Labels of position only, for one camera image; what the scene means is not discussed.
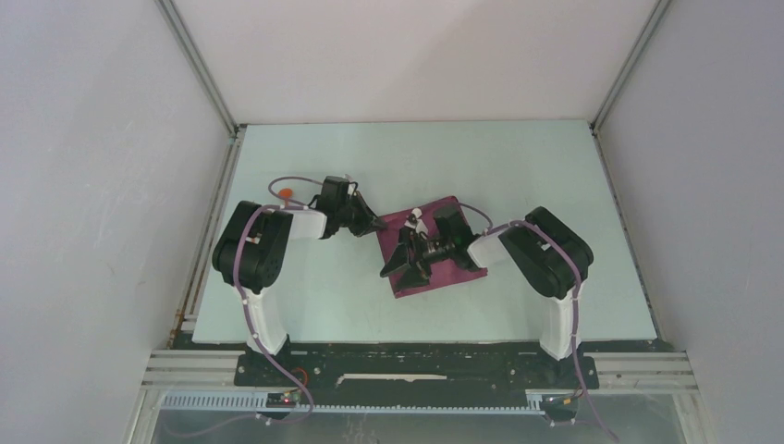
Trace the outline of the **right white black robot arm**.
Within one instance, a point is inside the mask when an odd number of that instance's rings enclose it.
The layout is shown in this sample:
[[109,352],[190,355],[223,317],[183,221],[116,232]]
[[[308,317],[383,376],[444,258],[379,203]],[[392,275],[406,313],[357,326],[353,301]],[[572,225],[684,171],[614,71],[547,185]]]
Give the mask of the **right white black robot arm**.
[[458,203],[436,208],[431,234],[421,209],[413,209],[398,230],[397,241],[380,271],[395,293],[445,287],[459,273],[484,273],[491,265],[512,261],[528,284],[545,298],[537,365],[541,380],[560,387],[575,373],[571,355],[580,345],[579,306],[582,284],[594,254],[588,244],[544,207],[522,220],[475,233]]

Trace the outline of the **maroon cloth napkin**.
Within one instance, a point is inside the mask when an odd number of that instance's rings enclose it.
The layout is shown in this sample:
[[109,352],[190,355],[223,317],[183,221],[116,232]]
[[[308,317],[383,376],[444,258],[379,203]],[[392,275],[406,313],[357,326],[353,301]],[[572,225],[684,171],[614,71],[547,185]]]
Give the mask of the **maroon cloth napkin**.
[[386,278],[395,298],[469,282],[487,275],[469,256],[479,239],[454,196],[382,217],[377,232]]

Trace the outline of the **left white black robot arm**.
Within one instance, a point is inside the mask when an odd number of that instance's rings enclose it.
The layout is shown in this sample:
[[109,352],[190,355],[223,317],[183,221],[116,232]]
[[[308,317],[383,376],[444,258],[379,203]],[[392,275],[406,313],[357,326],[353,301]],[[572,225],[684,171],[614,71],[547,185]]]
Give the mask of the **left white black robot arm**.
[[249,347],[263,353],[256,372],[275,386],[288,381],[292,373],[291,359],[280,352],[288,333],[276,296],[270,292],[281,274],[288,243],[327,240],[343,228],[355,237],[387,228],[383,218],[366,203],[358,183],[348,176],[316,181],[321,190],[307,203],[274,190],[274,185],[284,179],[297,177],[277,178],[268,186],[280,204],[246,200],[237,204],[212,255],[213,269],[239,294]]

